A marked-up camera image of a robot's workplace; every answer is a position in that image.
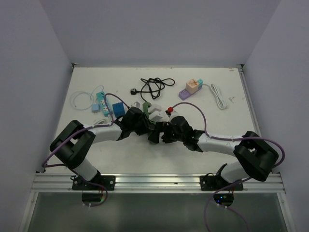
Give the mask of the green power strip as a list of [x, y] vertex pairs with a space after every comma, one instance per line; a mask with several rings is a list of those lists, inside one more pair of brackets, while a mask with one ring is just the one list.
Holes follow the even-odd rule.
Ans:
[[147, 102], [147, 101], [142, 104], [142, 109], [143, 109], [143, 113], [144, 113], [144, 117], [145, 117], [145, 120], [144, 120], [145, 126], [150, 131], [153, 131], [155, 129], [155, 122], [153, 122], [149, 119], [150, 113], [148, 112], [148, 109], [151, 106], [152, 106], [152, 104], [150, 102]]

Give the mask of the blue cube socket adapter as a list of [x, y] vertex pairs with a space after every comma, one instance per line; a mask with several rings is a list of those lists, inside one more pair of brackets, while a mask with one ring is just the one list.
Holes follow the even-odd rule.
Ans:
[[113, 113], [116, 118], [125, 115], [124, 104], [122, 102], [114, 103], [112, 105], [112, 108], [113, 108]]

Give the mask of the white USB charger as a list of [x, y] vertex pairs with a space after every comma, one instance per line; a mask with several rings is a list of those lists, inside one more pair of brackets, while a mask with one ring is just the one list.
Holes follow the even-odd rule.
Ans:
[[149, 120], [153, 122], [167, 122], [169, 121], [169, 116], [165, 111], [154, 111], [149, 114]]

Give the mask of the light blue USB charger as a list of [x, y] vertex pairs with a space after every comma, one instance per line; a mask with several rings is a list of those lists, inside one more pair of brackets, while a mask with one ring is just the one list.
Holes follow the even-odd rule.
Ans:
[[98, 112], [100, 112], [100, 105], [99, 105], [99, 104], [93, 104], [93, 105], [91, 106], [91, 112], [92, 112], [92, 113], [98, 113]]

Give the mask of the teal power strip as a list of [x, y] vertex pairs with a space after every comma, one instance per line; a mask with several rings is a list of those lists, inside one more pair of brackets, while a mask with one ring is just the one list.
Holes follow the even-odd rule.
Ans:
[[109, 106], [109, 103], [107, 101], [105, 101], [105, 92], [101, 91], [101, 92], [96, 93], [96, 98], [98, 100], [99, 105], [101, 106], [101, 110], [103, 112], [103, 115], [105, 117], [110, 116], [112, 110], [111, 109], [110, 109], [110, 111], [108, 110], [108, 107], [110, 108], [110, 106]]

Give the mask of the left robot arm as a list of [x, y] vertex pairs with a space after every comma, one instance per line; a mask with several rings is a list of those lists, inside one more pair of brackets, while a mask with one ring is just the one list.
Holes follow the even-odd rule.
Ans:
[[143, 135], [154, 128], [141, 109], [130, 107], [124, 116], [111, 124], [86, 126], [78, 120], [71, 121], [51, 143], [50, 151], [83, 178], [88, 189], [94, 190], [99, 187], [100, 172], [86, 158], [92, 144], [123, 140], [132, 132]]

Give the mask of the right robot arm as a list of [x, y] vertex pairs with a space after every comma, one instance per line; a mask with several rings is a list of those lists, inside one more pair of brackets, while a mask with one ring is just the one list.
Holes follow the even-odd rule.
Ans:
[[234, 156], [237, 161], [223, 164], [215, 175], [215, 184], [222, 190], [244, 178], [266, 181], [279, 158], [278, 153], [252, 131], [237, 139], [215, 139], [201, 130], [193, 129], [183, 116], [156, 121], [148, 139], [155, 144], [160, 140], [166, 144], [178, 141], [191, 151]]

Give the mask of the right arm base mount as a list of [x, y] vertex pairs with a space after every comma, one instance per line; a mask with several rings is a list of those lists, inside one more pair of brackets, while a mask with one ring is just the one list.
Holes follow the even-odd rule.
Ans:
[[243, 184], [238, 183], [234, 184], [233, 186], [230, 187], [231, 183], [228, 183], [225, 181], [222, 177], [208, 173], [206, 175], [201, 175], [199, 177], [199, 183], [200, 183], [200, 188], [202, 191], [217, 191], [219, 189], [225, 188], [228, 186], [226, 189], [227, 191], [229, 190], [236, 190], [236, 191], [242, 191], [244, 190]]

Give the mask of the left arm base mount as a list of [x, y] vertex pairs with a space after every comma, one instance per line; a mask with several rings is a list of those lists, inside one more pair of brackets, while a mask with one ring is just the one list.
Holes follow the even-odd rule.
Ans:
[[113, 191], [115, 187], [115, 176], [114, 175], [96, 175], [90, 181], [85, 182], [79, 176], [71, 176], [70, 179], [73, 181], [72, 190], [79, 191], [95, 191], [95, 190], [103, 190], [101, 186], [107, 191]]

